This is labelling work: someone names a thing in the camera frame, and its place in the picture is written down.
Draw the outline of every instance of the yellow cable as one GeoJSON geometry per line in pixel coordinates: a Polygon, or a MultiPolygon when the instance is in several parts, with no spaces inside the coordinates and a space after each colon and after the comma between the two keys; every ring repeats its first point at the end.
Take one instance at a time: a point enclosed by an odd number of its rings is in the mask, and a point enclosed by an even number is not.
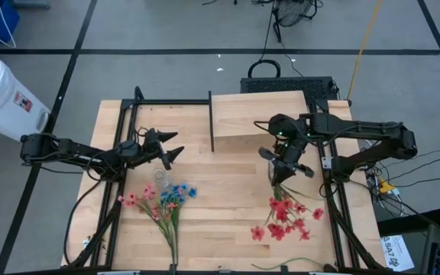
{"type": "Polygon", "coordinates": [[[356,75],[358,74],[359,69],[359,60],[361,59],[361,56],[363,55],[363,50],[366,47],[367,38],[370,36],[371,28],[373,27],[373,23],[376,21],[376,16],[378,15],[378,11],[380,10],[381,3],[383,3],[383,0],[378,0],[378,3],[373,11],[373,17],[371,18],[370,25],[367,27],[366,34],[364,35],[363,44],[361,45],[361,48],[359,49],[359,53],[357,54],[356,59],[356,65],[354,66],[354,72],[352,73],[351,78],[351,86],[349,86],[349,93],[346,100],[349,100],[352,93],[352,87],[354,85],[354,79],[356,78],[356,75]]]}

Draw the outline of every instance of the flower bouquet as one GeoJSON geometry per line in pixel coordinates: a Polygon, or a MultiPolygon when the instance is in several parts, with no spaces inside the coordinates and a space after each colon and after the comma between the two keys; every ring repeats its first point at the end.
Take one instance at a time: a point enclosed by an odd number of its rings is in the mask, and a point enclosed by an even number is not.
{"type": "Polygon", "coordinates": [[[196,187],[183,183],[163,190],[160,196],[151,184],[145,186],[142,196],[130,193],[128,198],[118,197],[125,207],[138,207],[138,211],[147,214],[159,227],[166,238],[171,250],[173,265],[179,261],[178,256],[178,227],[180,224],[180,209],[187,197],[196,198],[196,187]]]}
{"type": "MultiPolygon", "coordinates": [[[[277,241],[281,241],[285,235],[297,230],[300,233],[299,239],[301,241],[309,240],[310,230],[306,228],[305,217],[303,214],[305,212],[310,212],[315,220],[319,220],[322,217],[324,210],[321,208],[313,211],[308,209],[295,199],[290,192],[305,196],[282,184],[273,187],[273,196],[269,198],[271,210],[264,226],[267,225],[271,237],[276,238],[277,241]]],[[[251,233],[253,240],[261,241],[264,237],[264,227],[257,225],[251,228],[251,233]]]]}

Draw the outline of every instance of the red flower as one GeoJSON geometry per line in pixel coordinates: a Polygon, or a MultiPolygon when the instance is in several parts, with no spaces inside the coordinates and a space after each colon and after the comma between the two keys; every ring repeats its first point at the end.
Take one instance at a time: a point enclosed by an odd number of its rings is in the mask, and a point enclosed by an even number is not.
{"type": "Polygon", "coordinates": [[[276,219],[282,222],[286,222],[288,220],[288,211],[278,210],[278,212],[276,212],[276,219]]]}
{"type": "Polygon", "coordinates": [[[276,238],[277,241],[283,240],[285,233],[283,228],[277,229],[274,233],[271,233],[271,237],[276,238]]]}
{"type": "Polygon", "coordinates": [[[301,218],[298,218],[297,220],[295,220],[295,222],[293,223],[293,225],[295,225],[298,230],[300,231],[304,231],[304,227],[305,227],[305,221],[303,221],[301,218]]]}
{"type": "Polygon", "coordinates": [[[177,207],[177,204],[176,203],[173,203],[173,202],[171,202],[170,204],[168,204],[167,205],[167,207],[169,208],[169,209],[174,209],[175,207],[177,207]]]}
{"type": "Polygon", "coordinates": [[[289,234],[291,231],[294,231],[296,228],[294,227],[294,226],[292,226],[292,225],[288,225],[285,229],[284,229],[284,231],[287,233],[287,234],[289,234]]]}
{"type": "Polygon", "coordinates": [[[269,198],[269,206],[271,206],[271,209],[276,211],[278,209],[278,206],[280,205],[280,202],[275,201],[273,197],[269,198]]]}
{"type": "Polygon", "coordinates": [[[281,204],[285,209],[291,209],[293,208],[293,202],[289,198],[285,198],[281,204]]]}
{"type": "Polygon", "coordinates": [[[299,213],[304,213],[306,211],[306,207],[303,204],[295,203],[295,211],[299,213]]]}
{"type": "Polygon", "coordinates": [[[302,235],[299,238],[300,240],[309,240],[310,239],[310,230],[305,231],[305,229],[302,230],[302,235]]]}
{"type": "Polygon", "coordinates": [[[319,220],[323,214],[324,214],[324,209],[315,209],[312,216],[314,219],[319,220]]]}
{"type": "Polygon", "coordinates": [[[256,226],[255,228],[251,228],[252,233],[252,239],[262,241],[264,237],[264,229],[260,228],[259,226],[256,226]]]}
{"type": "Polygon", "coordinates": [[[283,226],[281,225],[269,224],[267,229],[271,232],[271,237],[276,238],[278,241],[281,241],[285,235],[283,226]]]}

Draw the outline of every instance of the white paper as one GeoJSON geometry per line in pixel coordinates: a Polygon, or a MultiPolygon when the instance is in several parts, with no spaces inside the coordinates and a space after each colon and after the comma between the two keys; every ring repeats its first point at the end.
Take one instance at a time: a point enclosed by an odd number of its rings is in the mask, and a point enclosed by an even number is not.
{"type": "Polygon", "coordinates": [[[392,268],[393,271],[404,271],[415,267],[402,235],[382,237],[381,245],[387,267],[392,268]]]}

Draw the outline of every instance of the gray floor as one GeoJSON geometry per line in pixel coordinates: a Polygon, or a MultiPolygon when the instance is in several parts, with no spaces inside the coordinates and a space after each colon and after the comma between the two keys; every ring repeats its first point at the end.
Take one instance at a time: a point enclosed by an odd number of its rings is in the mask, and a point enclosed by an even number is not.
{"type": "MultiPolygon", "coordinates": [[[[98,0],[83,49],[262,48],[268,5],[240,0],[201,6],[200,1],[98,0]]],[[[21,10],[15,31],[20,49],[73,49],[90,0],[54,0],[48,11],[21,10]]],[[[425,1],[440,31],[440,2],[425,1]]],[[[283,28],[287,48],[358,49],[376,0],[329,1],[312,21],[283,28]]],[[[271,33],[269,48],[280,48],[271,33]]],[[[368,49],[438,50],[414,0],[386,0],[368,49]]],[[[347,95],[356,56],[290,55],[305,76],[332,76],[347,95]]],[[[52,108],[70,55],[11,55],[0,58],[45,105],[52,108]]],[[[237,93],[257,54],[79,55],[54,134],[88,144],[99,102],[132,96],[139,85],[149,99],[200,99],[207,91],[237,93]]],[[[282,76],[296,76],[283,55],[268,55],[282,76]]],[[[260,66],[255,76],[272,76],[260,66]]],[[[360,120],[404,121],[416,133],[422,153],[440,149],[440,55],[364,56],[351,110],[360,120]]],[[[29,169],[20,166],[20,144],[0,135],[0,250],[29,169]]],[[[392,176],[440,157],[433,154],[392,166],[392,176]]],[[[59,168],[71,170],[64,165],[59,168]]],[[[395,184],[440,176],[440,162],[395,180],[395,184]]],[[[6,272],[57,268],[66,220],[76,201],[80,176],[41,171],[6,272]]],[[[401,189],[403,201],[423,212],[440,208],[440,181],[401,189]]],[[[379,219],[389,218],[376,208],[379,219]]],[[[406,235],[419,266],[424,238],[406,235]]]]}

